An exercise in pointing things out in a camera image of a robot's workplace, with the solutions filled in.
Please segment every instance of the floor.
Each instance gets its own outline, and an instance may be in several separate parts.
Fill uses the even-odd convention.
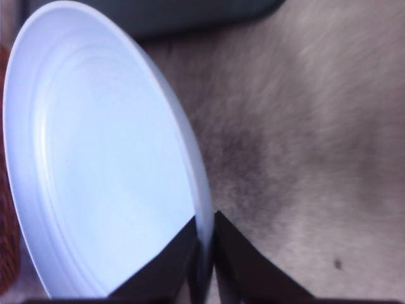
[[[215,208],[316,296],[405,301],[405,1],[287,0],[142,46],[189,116]],[[39,286],[23,251],[1,301]]]

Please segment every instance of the paper plate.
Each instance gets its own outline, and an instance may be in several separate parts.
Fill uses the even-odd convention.
[[[208,252],[212,206],[191,127],[104,15],[69,1],[36,11],[11,51],[3,106],[13,199],[50,296],[108,295],[194,215]]]

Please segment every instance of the black plastic piece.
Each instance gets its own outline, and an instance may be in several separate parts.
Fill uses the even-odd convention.
[[[214,261],[222,304],[399,304],[317,299],[267,260],[222,214],[215,214]]]
[[[197,287],[199,240],[193,217],[163,251],[108,298],[29,300],[25,304],[200,303]]]
[[[22,20],[52,0],[23,0]],[[80,0],[104,13],[136,39],[253,19],[284,0]]]
[[[189,289],[190,300],[195,303],[198,248],[196,220],[193,217],[156,258],[112,292],[109,297],[159,299],[163,301],[162,303],[173,303],[185,284]]]

